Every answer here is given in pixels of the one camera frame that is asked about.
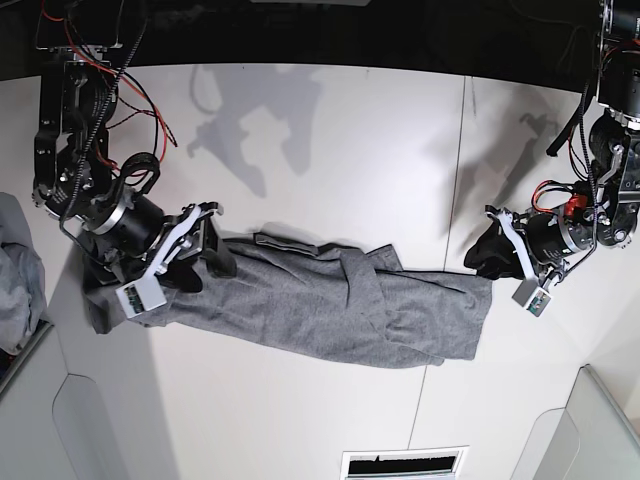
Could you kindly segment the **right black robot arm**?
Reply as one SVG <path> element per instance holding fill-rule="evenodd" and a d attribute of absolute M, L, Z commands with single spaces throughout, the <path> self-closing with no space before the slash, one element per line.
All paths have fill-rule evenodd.
<path fill-rule="evenodd" d="M 109 135 L 122 86 L 143 95 L 129 66 L 150 20 L 143 1 L 44 1 L 36 47 L 41 70 L 39 123 L 34 139 L 34 203 L 66 231 L 82 252 L 87 280 L 118 286 L 149 276 L 161 285 L 197 292 L 203 262 L 211 276 L 231 278 L 236 262 L 215 229 L 215 202 L 192 204 L 176 215 L 149 199 L 175 136 L 157 104 L 140 113 L 154 123 L 148 151 L 114 160 Z"/>

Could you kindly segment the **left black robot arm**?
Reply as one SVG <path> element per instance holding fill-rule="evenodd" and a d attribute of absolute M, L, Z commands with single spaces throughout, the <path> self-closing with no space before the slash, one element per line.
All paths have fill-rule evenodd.
<path fill-rule="evenodd" d="M 464 257 L 466 268 L 490 280 L 562 281 L 572 255 L 629 243 L 639 224 L 639 4 L 604 1 L 599 60 L 580 102 L 547 148 L 581 141 L 571 152 L 573 183 L 542 181 L 523 213 L 488 205 L 489 228 Z"/>

